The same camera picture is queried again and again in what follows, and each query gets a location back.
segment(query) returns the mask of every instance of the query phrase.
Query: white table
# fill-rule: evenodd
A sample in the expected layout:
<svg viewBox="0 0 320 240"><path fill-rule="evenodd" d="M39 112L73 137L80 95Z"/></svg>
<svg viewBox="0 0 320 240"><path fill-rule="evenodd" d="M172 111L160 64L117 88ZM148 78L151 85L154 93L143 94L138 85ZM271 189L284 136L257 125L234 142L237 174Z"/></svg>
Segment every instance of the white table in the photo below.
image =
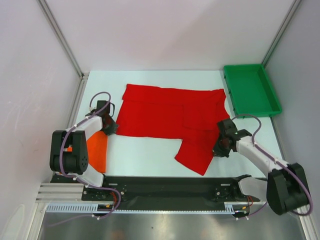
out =
<svg viewBox="0 0 320 240"><path fill-rule="evenodd" d="M89 102L94 94L107 91L111 102L115 104L113 119L116 120L122 105L122 96L127 84L158 86L188 90L224 89L227 95L225 109L234 116L227 86L221 71L91 71L80 108L77 122L89 112ZM102 94L97 100L107 100ZM262 128L256 140L277 157L281 157L276 135L269 117L261 117ZM253 133L258 127L253 118L234 120L237 128ZM162 139L151 137L127 137L112 135L107 146L107 171L110 176L143 176L143 177L201 177L175 160L181 145L179 139ZM214 157L204 177L238 177L250 174L253 177L264 177L262 172L247 158L238 153L230 153L229 158Z"/></svg>

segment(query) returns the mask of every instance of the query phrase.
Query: green plastic bin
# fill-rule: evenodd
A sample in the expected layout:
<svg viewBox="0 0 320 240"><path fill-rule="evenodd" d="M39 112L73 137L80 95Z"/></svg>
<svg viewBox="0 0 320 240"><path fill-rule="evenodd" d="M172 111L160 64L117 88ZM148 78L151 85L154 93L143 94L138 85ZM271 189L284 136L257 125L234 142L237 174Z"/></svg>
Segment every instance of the green plastic bin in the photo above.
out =
<svg viewBox="0 0 320 240"><path fill-rule="evenodd" d="M272 117L282 112L275 90L262 64L226 65L223 69L236 115Z"/></svg>

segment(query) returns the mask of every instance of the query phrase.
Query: folded red fabric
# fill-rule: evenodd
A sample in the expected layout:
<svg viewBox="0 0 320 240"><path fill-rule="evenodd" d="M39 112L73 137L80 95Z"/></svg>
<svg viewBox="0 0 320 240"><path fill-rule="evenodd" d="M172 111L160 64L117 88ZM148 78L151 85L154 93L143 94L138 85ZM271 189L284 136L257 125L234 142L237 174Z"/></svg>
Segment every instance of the folded red fabric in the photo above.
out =
<svg viewBox="0 0 320 240"><path fill-rule="evenodd" d="M175 159L204 175L218 139L217 122L229 118L226 95L218 90L185 90L127 84L116 134L182 139Z"/></svg>

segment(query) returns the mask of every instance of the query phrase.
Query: reflective metal surface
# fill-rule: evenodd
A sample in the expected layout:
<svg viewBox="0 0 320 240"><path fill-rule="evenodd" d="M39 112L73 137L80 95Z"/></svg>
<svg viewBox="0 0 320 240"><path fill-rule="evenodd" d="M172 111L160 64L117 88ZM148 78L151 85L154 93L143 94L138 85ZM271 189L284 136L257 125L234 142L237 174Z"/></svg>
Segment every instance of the reflective metal surface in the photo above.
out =
<svg viewBox="0 0 320 240"><path fill-rule="evenodd" d="M43 225L74 217L46 213ZM39 240L305 240L299 220L266 207L249 220L231 215L115 213L106 219L82 217L42 226Z"/></svg>

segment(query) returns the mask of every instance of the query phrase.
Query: white wall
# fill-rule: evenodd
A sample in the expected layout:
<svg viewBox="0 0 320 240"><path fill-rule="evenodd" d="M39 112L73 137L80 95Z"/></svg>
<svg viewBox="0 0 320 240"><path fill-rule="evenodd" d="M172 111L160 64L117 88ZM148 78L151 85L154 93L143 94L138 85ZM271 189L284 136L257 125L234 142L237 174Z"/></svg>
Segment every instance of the white wall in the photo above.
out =
<svg viewBox="0 0 320 240"><path fill-rule="evenodd" d="M305 0L267 65L282 104L276 126L287 160L305 170L320 220L320 1Z"/></svg>
<svg viewBox="0 0 320 240"><path fill-rule="evenodd" d="M293 0L47 0L89 70L260 63Z"/></svg>
<svg viewBox="0 0 320 240"><path fill-rule="evenodd" d="M0 56L0 238L24 204L20 240L79 79L35 0L0 1Z"/></svg>

